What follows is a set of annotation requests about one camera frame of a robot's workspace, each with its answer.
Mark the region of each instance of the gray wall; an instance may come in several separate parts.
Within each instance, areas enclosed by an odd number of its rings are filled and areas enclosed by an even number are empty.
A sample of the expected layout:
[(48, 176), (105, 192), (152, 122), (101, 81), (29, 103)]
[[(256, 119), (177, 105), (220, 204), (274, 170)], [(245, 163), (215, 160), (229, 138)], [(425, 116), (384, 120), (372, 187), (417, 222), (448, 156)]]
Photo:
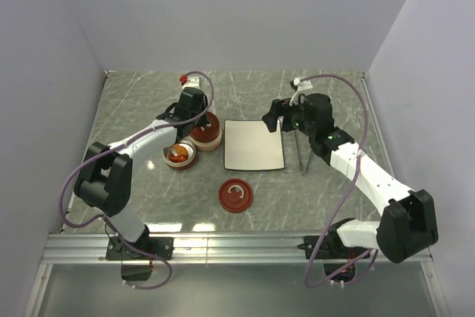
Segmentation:
[(453, 316), (475, 316), (475, 0), (407, 0), (370, 69), (399, 178), (436, 201)]
[(20, 316), (104, 73), (64, 0), (0, 0), (0, 316)]
[(103, 68), (367, 70), (405, 0), (68, 0)]

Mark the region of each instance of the round red object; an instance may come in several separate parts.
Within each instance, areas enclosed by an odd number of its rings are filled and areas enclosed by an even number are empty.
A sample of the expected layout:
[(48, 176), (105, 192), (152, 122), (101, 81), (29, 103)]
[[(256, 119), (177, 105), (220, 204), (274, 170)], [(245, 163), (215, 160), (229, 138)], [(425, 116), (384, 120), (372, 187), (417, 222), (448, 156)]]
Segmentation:
[(232, 178), (221, 185), (218, 196), (220, 205), (226, 211), (240, 213), (251, 206), (254, 194), (246, 181)]
[(220, 134), (220, 120), (211, 111), (206, 113), (206, 117), (210, 125), (196, 127), (190, 133), (190, 137), (196, 142), (210, 143)]

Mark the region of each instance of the red lid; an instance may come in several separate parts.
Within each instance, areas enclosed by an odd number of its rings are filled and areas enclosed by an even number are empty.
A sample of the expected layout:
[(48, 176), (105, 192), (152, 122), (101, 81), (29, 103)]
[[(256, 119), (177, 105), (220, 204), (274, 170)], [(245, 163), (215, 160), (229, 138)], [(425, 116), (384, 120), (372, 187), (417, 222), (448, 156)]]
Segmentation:
[(209, 124), (196, 127), (190, 133), (190, 137), (199, 143), (210, 143), (220, 134), (220, 120), (211, 111), (206, 113), (206, 117)]
[(219, 198), (221, 206), (228, 212), (240, 213), (252, 204), (252, 188), (244, 180), (232, 178), (220, 187)]

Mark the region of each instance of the marble tabletop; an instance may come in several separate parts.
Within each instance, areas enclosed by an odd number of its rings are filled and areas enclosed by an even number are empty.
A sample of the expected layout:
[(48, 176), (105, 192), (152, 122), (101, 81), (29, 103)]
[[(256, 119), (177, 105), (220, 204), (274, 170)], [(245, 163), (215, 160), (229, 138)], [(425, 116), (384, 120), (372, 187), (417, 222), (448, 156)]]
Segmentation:
[[(323, 71), (210, 71), (215, 87), (212, 111), (224, 120), (259, 120), (275, 98), (290, 97), (289, 82), (297, 76)], [(362, 89), (354, 71), (330, 72), (348, 78)], [(90, 142), (107, 144), (147, 126), (177, 100), (178, 79), (183, 72), (110, 72), (99, 102)], [(356, 95), (335, 79), (313, 81), (315, 91), (332, 99), (335, 124), (356, 140), (363, 128), (362, 107)], [(307, 138), (282, 133), (285, 169), (279, 171), (227, 171), (223, 167), (223, 144), (198, 153), (197, 163), (185, 171), (170, 169), (161, 150), (142, 163), (132, 183), (131, 206), (152, 232), (247, 232), (322, 229), (349, 180), (322, 160), (313, 157), (301, 175), (300, 161), (310, 154)], [(364, 150), (386, 169), (373, 122)], [(217, 193), (229, 178), (246, 180), (254, 190), (254, 201), (242, 213), (221, 208)], [(70, 219), (84, 221), (96, 212), (75, 198)], [(379, 219), (378, 212), (358, 190), (351, 194), (336, 220), (354, 217)], [(66, 232), (103, 232), (103, 223)]]

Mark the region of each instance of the metal frame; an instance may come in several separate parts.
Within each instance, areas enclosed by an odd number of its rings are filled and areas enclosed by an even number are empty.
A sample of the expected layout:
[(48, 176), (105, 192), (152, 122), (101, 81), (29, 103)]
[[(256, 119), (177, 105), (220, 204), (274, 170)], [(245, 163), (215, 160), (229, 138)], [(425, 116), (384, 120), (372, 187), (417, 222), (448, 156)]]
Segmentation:
[[(365, 73), (357, 73), (356, 77), (361, 81), (387, 170), (391, 175), (394, 175), (364, 75)], [(302, 174), (304, 174), (304, 171), (306, 170), (301, 167)], [(151, 235), (174, 238), (171, 264), (305, 264), (307, 260), (304, 251), (297, 249), (297, 245), (302, 243), (303, 236), (319, 234), (319, 231), (308, 231), (153, 233)], [(31, 290), (25, 315), (38, 315), (53, 264), (148, 264), (148, 261), (106, 261), (107, 248), (108, 237), (106, 234), (50, 234)], [(382, 255), (379, 255), (376, 261), (389, 262)], [(438, 317), (449, 316), (447, 302), (433, 266), (430, 250), (426, 249), (414, 255), (408, 261), (421, 262), (436, 315)], [(346, 261), (331, 260), (325, 262), (344, 263)]]

